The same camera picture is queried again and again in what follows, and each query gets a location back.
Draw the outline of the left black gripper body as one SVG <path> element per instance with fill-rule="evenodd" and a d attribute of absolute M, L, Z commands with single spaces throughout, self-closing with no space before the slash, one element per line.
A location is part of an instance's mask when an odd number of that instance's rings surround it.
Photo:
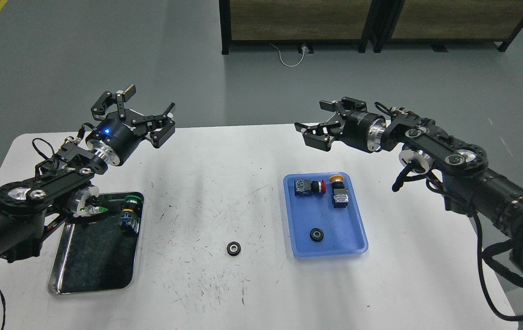
<path fill-rule="evenodd" d="M 122 166 L 144 138 L 146 125 L 126 125 L 118 119 L 105 119 L 85 142 L 107 164 Z"/>

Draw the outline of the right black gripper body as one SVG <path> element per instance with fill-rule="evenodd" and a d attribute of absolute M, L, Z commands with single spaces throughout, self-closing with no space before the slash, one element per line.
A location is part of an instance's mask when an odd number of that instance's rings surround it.
<path fill-rule="evenodd" d="M 354 111 L 344 120 L 342 142 L 362 152 L 378 152 L 386 128 L 387 121 L 382 115 Z"/>

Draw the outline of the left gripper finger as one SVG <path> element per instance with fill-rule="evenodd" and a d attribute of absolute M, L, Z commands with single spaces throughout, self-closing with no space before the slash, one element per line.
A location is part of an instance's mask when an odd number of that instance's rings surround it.
<path fill-rule="evenodd" d="M 91 106 L 92 117 L 96 121 L 103 121 L 107 117 L 107 109 L 113 105 L 117 106 L 117 118 L 120 120 L 127 119 L 127 109 L 124 107 L 125 102 L 128 102 L 136 94 L 135 84 L 130 84 L 125 90 L 118 92 L 104 92 L 98 100 Z"/>
<path fill-rule="evenodd" d="M 149 141 L 154 148 L 160 148 L 175 132 L 174 110 L 175 103 L 170 103 L 160 115 L 142 115 L 130 109 L 132 133 L 140 140 Z"/>

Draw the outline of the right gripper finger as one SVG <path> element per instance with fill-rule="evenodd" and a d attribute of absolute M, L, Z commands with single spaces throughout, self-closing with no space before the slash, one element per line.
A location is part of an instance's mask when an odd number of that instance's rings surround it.
<path fill-rule="evenodd" d="M 333 100 L 330 102 L 320 100 L 319 107 L 322 110 L 330 111 L 343 118 L 349 117 L 352 114 L 367 112 L 366 102 L 350 97 L 343 97 L 341 100 Z"/>
<path fill-rule="evenodd" d="M 295 122 L 295 129 L 302 134 L 304 144 L 323 152 L 329 152 L 333 142 L 343 136 L 343 121 L 327 121 L 316 125 Z"/>

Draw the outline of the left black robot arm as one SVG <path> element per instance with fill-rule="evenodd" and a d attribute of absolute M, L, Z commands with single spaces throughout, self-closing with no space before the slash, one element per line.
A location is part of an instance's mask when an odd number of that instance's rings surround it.
<path fill-rule="evenodd" d="M 92 105 L 97 125 L 84 123 L 76 136 L 35 166 L 34 176 L 0 186 L 0 259 L 12 263 L 38 257 L 44 240 L 63 223 L 92 223 L 106 213 L 92 178 L 122 166 L 148 141 L 160 148 L 175 132 L 171 103 L 163 113 L 143 115 L 125 103 L 136 93 L 104 92 Z"/>

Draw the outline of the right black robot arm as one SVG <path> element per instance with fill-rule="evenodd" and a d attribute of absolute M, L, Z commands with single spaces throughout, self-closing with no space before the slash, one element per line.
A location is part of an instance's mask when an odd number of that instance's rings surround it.
<path fill-rule="evenodd" d="M 366 102 L 343 97 L 320 101 L 332 117 L 317 125 L 295 123 L 306 146 L 328 152 L 335 141 L 366 153 L 392 151 L 402 145 L 402 171 L 392 190 L 406 182 L 424 180 L 431 192 L 444 199 L 446 211 L 467 215 L 475 222 L 476 259 L 480 285 L 488 306 L 500 319 L 523 322 L 523 315 L 500 313 L 484 278 L 484 265 L 523 288 L 523 188 L 489 168 L 487 152 L 448 134 L 433 119 L 404 107 L 375 102 L 378 114 Z"/>

